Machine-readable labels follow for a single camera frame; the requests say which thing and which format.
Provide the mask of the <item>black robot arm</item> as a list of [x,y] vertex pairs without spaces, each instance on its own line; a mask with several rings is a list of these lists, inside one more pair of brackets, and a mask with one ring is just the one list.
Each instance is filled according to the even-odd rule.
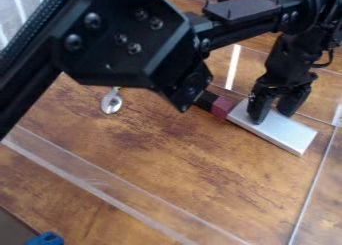
[[179,111],[212,80],[211,51],[277,35],[247,112],[292,116],[321,57],[342,44],[342,0],[217,0],[184,13],[168,0],[44,0],[0,50],[0,140],[66,74],[82,85],[146,88]]

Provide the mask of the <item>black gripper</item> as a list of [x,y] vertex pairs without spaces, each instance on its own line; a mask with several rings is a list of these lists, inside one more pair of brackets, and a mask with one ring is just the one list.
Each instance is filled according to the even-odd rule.
[[276,97],[276,109],[291,117],[304,103],[313,77],[308,70],[319,59],[319,40],[307,35],[280,35],[268,54],[265,73],[256,79],[248,96],[247,113],[260,124],[271,110]]

